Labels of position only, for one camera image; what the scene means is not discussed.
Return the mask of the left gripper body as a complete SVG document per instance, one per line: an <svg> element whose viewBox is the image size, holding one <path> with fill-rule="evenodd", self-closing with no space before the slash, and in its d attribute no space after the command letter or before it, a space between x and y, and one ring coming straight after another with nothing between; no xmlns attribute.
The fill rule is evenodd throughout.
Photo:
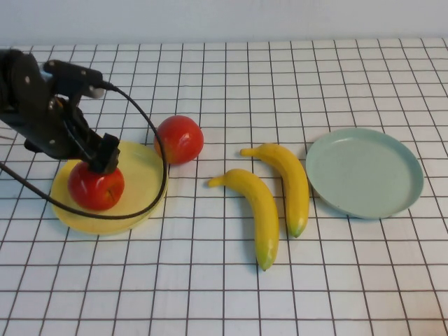
<svg viewBox="0 0 448 336"><path fill-rule="evenodd" d="M93 131L73 97L49 90L26 89L15 94L15 130L25 147L58 160L91 161L102 137Z"/></svg>

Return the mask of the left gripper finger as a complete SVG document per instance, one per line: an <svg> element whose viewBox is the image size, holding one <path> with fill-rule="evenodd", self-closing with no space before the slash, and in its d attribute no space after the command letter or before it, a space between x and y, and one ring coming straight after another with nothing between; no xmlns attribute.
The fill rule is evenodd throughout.
<svg viewBox="0 0 448 336"><path fill-rule="evenodd" d="M105 133L94 150L93 172L114 172L118 166L120 140Z"/></svg>

